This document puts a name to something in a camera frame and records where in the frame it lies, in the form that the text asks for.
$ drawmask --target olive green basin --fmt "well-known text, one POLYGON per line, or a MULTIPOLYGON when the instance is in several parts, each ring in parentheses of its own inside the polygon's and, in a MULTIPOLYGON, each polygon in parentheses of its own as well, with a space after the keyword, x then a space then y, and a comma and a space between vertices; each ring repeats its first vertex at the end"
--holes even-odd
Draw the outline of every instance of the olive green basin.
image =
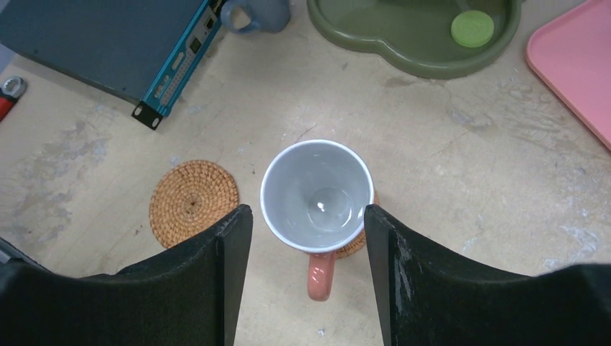
POLYGON ((434 79, 492 63, 517 31, 521 9, 522 0, 308 0, 314 27, 333 44, 377 53, 408 74, 434 79), (452 21, 469 9, 494 21, 494 36, 483 47, 452 39, 452 21))

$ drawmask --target mug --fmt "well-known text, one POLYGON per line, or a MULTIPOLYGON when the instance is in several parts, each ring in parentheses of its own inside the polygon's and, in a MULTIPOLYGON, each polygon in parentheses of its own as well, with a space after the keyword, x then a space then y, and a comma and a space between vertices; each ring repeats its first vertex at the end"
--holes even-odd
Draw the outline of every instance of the mug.
POLYGON ((246 34, 255 30, 280 32, 290 19, 288 0, 228 0, 220 11, 221 22, 236 34, 246 34), (236 29, 231 21, 231 12, 239 6, 250 18, 250 23, 236 29))
POLYGON ((310 254, 308 295, 313 300, 329 298, 336 250, 363 230, 365 207, 373 199, 369 169, 340 143, 296 143, 267 167, 263 217, 278 239, 310 254))

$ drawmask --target blue mug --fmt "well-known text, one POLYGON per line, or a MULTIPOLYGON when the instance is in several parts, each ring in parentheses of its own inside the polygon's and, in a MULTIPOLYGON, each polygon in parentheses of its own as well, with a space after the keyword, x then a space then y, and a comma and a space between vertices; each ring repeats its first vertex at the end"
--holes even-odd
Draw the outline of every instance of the blue mug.
POLYGON ((221 22, 236 34, 247 34, 255 30, 280 32, 289 19, 289 0, 228 0, 220 11, 221 22), (236 29, 231 22, 231 12, 237 6, 250 18, 250 23, 240 29, 236 29))

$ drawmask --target table surface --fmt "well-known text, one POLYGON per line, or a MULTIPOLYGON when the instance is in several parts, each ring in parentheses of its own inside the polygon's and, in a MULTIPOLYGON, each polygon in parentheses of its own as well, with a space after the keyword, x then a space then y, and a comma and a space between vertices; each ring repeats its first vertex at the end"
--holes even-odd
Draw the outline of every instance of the table surface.
POLYGON ((525 2, 501 58, 449 81, 332 45, 293 1, 279 34, 221 33, 156 132, 132 105, 15 58, 1 78, 30 88, 0 125, 0 236, 60 274, 115 273, 163 250, 148 222, 163 175, 218 162, 254 211, 236 345, 382 345, 367 251, 312 302, 308 258, 260 211, 274 156, 328 138, 365 160, 386 210, 471 259, 527 275, 611 262, 610 152, 525 63, 533 31, 581 1, 525 2))

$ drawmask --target rattan coaster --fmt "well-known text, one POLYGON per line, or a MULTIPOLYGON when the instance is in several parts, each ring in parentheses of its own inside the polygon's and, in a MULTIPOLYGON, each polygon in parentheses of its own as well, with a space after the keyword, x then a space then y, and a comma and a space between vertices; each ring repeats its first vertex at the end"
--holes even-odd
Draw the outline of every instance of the rattan coaster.
MULTIPOLYGON (((373 203, 380 204, 380 198, 378 198, 377 192, 375 192, 373 196, 373 203)), ((351 254, 354 254, 355 252, 361 250, 366 244, 366 240, 367 239, 365 238, 365 230, 363 229, 356 238, 354 238, 350 243, 348 243, 348 245, 342 247, 341 249, 335 252, 337 258, 348 257, 351 254)))
POLYGON ((206 230, 238 206, 238 187, 221 166, 203 160, 174 167, 153 192, 148 217, 166 248, 206 230))

